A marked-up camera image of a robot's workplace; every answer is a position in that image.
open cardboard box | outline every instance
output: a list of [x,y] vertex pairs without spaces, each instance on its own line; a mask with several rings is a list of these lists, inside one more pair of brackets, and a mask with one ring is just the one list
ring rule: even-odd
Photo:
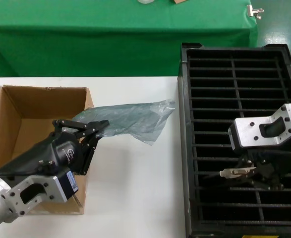
[[[53,119],[71,119],[93,107],[87,88],[0,88],[0,167],[54,131]],[[31,214],[83,214],[87,176],[75,176],[78,192],[66,203],[41,203]]]

